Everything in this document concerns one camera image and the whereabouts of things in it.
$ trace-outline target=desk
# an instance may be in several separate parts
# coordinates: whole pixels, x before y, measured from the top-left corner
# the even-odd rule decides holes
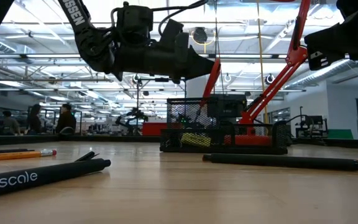
[[[90,150],[101,173],[0,196],[0,223],[358,223],[358,172],[201,162],[159,143],[49,142],[56,157],[0,161],[0,172],[71,162]],[[295,156],[355,158],[358,149],[296,145]]]

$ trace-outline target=yellow object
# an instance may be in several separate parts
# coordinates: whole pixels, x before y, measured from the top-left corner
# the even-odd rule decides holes
[[[211,138],[199,136],[193,133],[184,133],[180,140],[183,144],[190,144],[193,146],[210,147]]]

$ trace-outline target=wire cage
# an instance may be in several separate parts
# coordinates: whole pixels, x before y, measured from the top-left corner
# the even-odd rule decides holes
[[[167,129],[161,130],[163,152],[286,154],[285,122],[236,124],[218,98],[167,100]]]
[[[168,129],[216,129],[217,98],[180,98],[167,100]]]
[[[163,129],[162,152],[286,154],[285,123],[232,124],[219,129]]]

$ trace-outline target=yellow rope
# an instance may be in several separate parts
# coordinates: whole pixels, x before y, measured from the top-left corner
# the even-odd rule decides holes
[[[262,33],[260,31],[260,14],[259,14],[259,0],[256,1],[257,4],[257,10],[258,10],[258,36],[259,36],[259,60],[260,60],[260,79],[262,81],[262,91],[265,91],[265,80],[264,80],[264,65],[263,65],[263,59],[262,59]],[[267,119],[267,105],[265,106],[265,123],[269,123],[269,120]]]

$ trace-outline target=black robotic arm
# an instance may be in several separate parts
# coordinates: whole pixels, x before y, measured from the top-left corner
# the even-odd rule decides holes
[[[164,8],[130,6],[124,2],[123,7],[112,10],[110,28],[95,28],[82,0],[58,1],[73,27],[81,58],[97,72],[112,73],[120,81],[123,72],[168,75],[179,83],[181,77],[191,79],[212,70],[213,61],[199,56],[191,46],[188,48],[189,33],[182,32],[183,24],[170,19],[159,42],[150,38],[153,12]],[[167,9],[183,11],[207,2]]]

